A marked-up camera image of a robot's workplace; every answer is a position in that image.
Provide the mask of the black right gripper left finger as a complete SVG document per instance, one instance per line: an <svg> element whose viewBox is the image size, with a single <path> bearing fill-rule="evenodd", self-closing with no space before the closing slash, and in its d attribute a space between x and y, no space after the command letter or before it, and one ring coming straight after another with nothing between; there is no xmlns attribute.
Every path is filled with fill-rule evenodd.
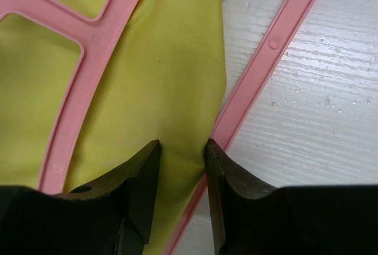
<svg viewBox="0 0 378 255"><path fill-rule="evenodd" d="M149 243L161 146L71 192L1 187L2 254L142 254Z"/></svg>

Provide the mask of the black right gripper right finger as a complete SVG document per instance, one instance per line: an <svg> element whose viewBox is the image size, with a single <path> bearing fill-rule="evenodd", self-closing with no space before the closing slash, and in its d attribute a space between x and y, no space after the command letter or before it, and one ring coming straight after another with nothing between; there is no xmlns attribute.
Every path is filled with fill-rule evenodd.
<svg viewBox="0 0 378 255"><path fill-rule="evenodd" d="M216 254L376 254L376 185L277 188L215 140L206 175Z"/></svg>

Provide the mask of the yellow-green trousers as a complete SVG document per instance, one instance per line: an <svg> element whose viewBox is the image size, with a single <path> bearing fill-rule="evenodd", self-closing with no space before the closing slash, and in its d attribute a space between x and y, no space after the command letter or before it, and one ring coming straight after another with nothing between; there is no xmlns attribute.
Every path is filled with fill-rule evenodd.
<svg viewBox="0 0 378 255"><path fill-rule="evenodd" d="M1 21L1 184L35 188L79 47L19 15ZM204 171L226 89L222 0L140 0L103 73L64 189L162 146L151 239L165 248Z"/></svg>

